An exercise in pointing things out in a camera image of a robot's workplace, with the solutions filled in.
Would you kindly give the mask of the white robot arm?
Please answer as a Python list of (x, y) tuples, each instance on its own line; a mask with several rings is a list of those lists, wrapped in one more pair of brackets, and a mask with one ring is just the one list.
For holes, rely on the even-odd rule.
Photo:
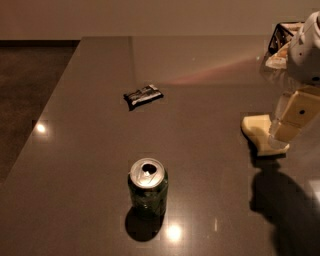
[(279, 23), (272, 36), (265, 65), (284, 70), (289, 88), (279, 99), (271, 122), (268, 144), (285, 151), (320, 111), (320, 12), (305, 22)]

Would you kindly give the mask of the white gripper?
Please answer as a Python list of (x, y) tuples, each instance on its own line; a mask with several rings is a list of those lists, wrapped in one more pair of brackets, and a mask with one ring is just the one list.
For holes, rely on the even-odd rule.
[(320, 37), (316, 34), (296, 35), (288, 49), (288, 74), (309, 84), (280, 97), (269, 129), (268, 142), (273, 149), (286, 148), (320, 113)]

